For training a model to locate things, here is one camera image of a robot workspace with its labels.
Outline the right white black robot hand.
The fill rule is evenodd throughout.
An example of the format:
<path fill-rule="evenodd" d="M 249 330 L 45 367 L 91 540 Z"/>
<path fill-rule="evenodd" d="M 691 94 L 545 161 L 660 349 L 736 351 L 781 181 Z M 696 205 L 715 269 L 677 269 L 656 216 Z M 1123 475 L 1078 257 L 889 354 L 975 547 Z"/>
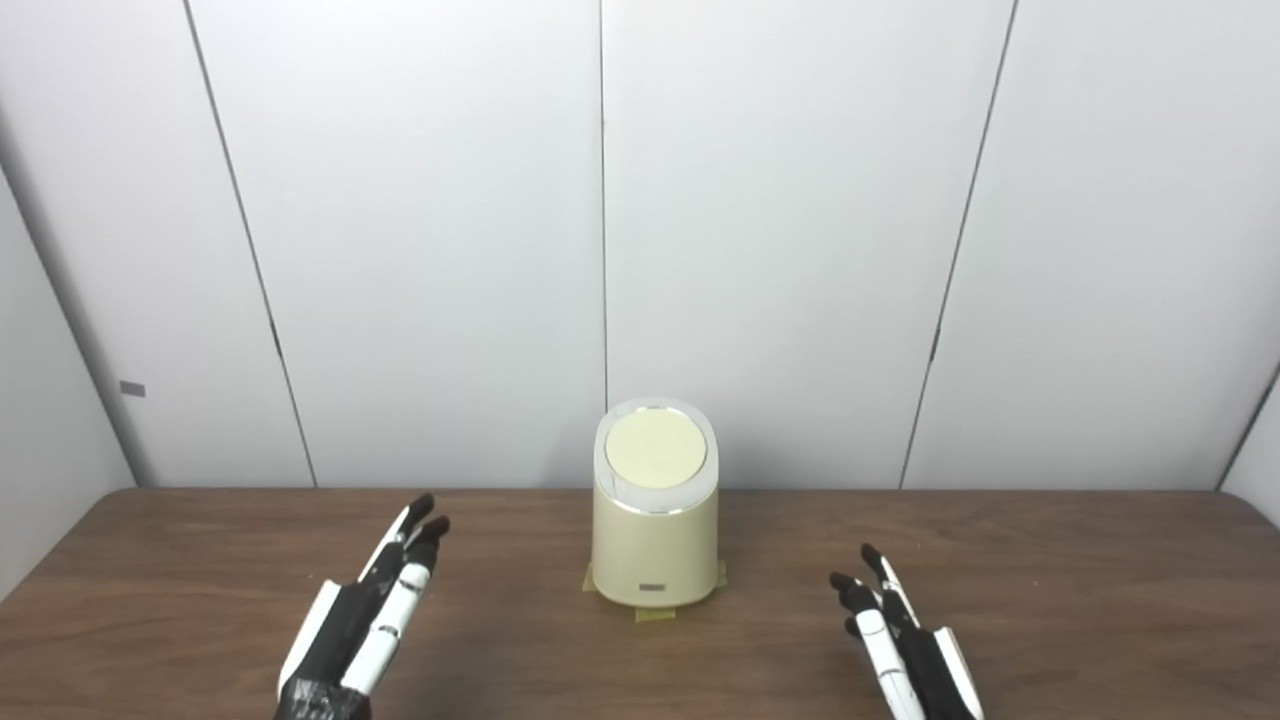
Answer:
<path fill-rule="evenodd" d="M 861 642 L 891 716 L 984 719 L 954 629 L 924 626 L 890 560 L 870 543 L 861 544 L 860 555 L 878 585 L 840 571 L 829 574 L 829 585 L 847 612 L 844 628 Z"/>

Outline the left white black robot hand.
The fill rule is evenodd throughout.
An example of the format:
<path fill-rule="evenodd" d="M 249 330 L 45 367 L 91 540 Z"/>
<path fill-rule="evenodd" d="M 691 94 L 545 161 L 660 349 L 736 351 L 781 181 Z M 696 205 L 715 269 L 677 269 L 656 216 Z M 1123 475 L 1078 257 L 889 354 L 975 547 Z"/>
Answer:
<path fill-rule="evenodd" d="M 355 582 L 323 583 L 282 665 L 275 719 L 370 719 L 372 692 L 394 660 L 429 582 L 447 516 L 420 495 L 380 538 Z"/>

